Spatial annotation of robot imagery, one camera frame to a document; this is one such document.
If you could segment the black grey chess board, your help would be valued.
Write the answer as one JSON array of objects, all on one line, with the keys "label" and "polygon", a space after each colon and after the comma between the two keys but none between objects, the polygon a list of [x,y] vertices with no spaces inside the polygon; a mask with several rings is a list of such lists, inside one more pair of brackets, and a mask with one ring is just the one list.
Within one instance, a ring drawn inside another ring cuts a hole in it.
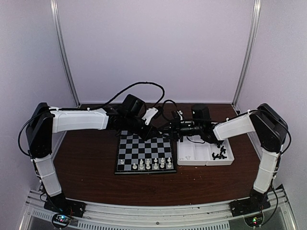
[{"label": "black grey chess board", "polygon": [[[172,167],[168,168],[168,158],[171,158]],[[159,168],[155,170],[153,165],[154,159],[158,159]],[[160,168],[161,158],[165,158],[165,168]],[[125,163],[120,164],[120,160],[124,159]],[[144,167],[146,159],[151,159],[151,169],[139,170],[140,160],[144,160]],[[132,134],[128,131],[121,131],[118,140],[118,149],[115,164],[115,174],[157,174],[157,173],[176,173],[176,160],[174,158],[173,143],[167,138],[153,138],[150,140],[143,140],[138,135]]]}]

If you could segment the white queen chess piece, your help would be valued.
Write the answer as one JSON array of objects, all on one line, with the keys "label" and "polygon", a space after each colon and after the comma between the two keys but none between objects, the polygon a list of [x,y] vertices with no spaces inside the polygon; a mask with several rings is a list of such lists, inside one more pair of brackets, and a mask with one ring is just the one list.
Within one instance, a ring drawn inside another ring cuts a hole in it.
[{"label": "white queen chess piece", "polygon": [[150,169],[151,169],[151,164],[150,164],[150,162],[146,162],[145,169],[146,169],[146,170],[150,170]]}]

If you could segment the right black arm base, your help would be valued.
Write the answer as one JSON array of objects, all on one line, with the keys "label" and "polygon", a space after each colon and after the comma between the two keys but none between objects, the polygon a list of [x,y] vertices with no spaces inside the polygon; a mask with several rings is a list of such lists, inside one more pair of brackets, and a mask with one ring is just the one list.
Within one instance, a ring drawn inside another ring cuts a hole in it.
[{"label": "right black arm base", "polygon": [[271,207],[268,200],[268,192],[260,193],[251,189],[248,198],[234,200],[229,203],[233,217],[259,212]]}]

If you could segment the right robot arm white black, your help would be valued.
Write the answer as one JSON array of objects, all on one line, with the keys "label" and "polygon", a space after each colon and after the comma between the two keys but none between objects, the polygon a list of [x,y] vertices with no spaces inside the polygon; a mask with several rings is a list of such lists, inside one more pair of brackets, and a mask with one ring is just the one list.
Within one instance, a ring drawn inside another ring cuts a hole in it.
[{"label": "right robot arm white black", "polygon": [[223,122],[199,117],[193,112],[192,119],[173,119],[158,128],[162,134],[176,141],[184,137],[200,136],[210,144],[221,144],[224,140],[239,135],[255,132],[260,142],[262,157],[256,180],[246,200],[249,211],[257,211],[264,204],[264,196],[272,185],[279,168],[285,139],[289,136],[285,120],[267,103],[256,109],[228,118]]}]

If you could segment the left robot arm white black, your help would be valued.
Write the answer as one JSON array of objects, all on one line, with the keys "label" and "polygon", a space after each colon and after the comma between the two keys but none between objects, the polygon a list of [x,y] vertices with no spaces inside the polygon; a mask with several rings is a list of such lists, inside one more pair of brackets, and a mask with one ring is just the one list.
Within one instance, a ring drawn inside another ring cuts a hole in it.
[{"label": "left robot arm white black", "polygon": [[50,204],[59,213],[69,209],[69,202],[59,183],[52,160],[53,135],[74,130],[126,130],[137,134],[144,140],[159,134],[150,122],[158,113],[155,107],[147,108],[141,99],[129,94],[118,107],[108,103],[87,108],[59,108],[40,103],[30,120],[25,124],[28,141],[28,155],[43,184]]}]

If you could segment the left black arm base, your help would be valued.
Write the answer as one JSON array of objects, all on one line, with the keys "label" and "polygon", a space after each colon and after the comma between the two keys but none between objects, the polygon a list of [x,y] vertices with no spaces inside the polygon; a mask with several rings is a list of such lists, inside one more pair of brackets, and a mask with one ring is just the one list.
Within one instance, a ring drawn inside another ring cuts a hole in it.
[{"label": "left black arm base", "polygon": [[69,200],[63,192],[55,196],[47,194],[47,199],[44,204],[44,209],[79,218],[83,217],[85,208],[86,204],[84,202]]}]

